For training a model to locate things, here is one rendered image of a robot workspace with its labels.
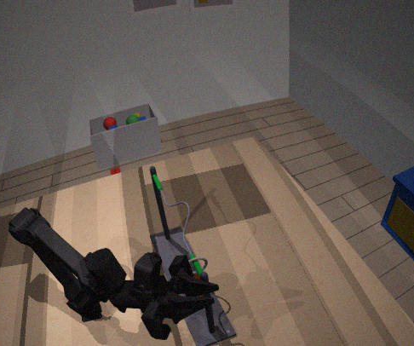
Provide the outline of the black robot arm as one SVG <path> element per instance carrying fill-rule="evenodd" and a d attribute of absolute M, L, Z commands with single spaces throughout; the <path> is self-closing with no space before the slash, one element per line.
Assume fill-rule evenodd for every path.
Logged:
<path fill-rule="evenodd" d="M 9 222 L 9 232 L 21 244 L 30 246 L 63 285 L 66 304 L 82 316 L 82 322 L 100 319 L 99 302 L 108 299 L 123 313 L 127 308 L 135 309 L 129 290 L 153 298 L 151 288 L 159 279 L 162 264 L 161 256 L 154 251 L 136 262 L 134 280 L 125 280 L 127 274 L 108 248 L 82 256 L 50 227 L 38 209 L 23 208 Z M 132 281 L 135 285 L 129 287 Z"/>

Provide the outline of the orange handle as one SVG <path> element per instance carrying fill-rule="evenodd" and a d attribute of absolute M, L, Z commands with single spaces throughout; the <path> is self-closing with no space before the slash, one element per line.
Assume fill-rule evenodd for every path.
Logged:
<path fill-rule="evenodd" d="M 190 260 L 189 260 L 189 264 L 190 264 L 191 262 L 195 261 L 195 260 L 198 260 L 198 259 L 200 259 L 200 260 L 204 260 L 204 266 L 202 267 L 202 270 L 204 270 L 204 269 L 206 268 L 206 266 L 208 265 L 208 260 L 206 260 L 206 259 L 205 259 L 205 258 L 203 258 L 203 257 L 196 257 L 196 258 L 194 258 L 194 259 L 190 259 Z M 199 277 L 199 275 L 198 275 L 198 272 L 197 272 L 197 271 L 194 271 L 194 272 L 193 272 L 193 275 L 194 275 L 194 278 L 195 278 L 195 279 L 200 280 L 200 277 Z"/>

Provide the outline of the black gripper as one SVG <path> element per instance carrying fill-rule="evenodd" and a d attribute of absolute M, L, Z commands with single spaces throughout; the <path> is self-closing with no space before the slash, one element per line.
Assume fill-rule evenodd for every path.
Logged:
<path fill-rule="evenodd" d="M 193 271 L 186 255 L 175 256 L 169 267 L 171 279 L 165 275 L 151 288 L 153 298 L 140 297 L 129 290 L 129 300 L 133 307 L 141 309 L 141 319 L 151 337 L 166 340 L 171 332 L 168 324 L 163 324 L 164 318 L 179 324 L 180 320 L 213 304 L 212 297 L 198 297 L 213 291 L 218 291 L 218 284 L 194 278 Z M 179 294 L 185 293 L 185 297 Z"/>

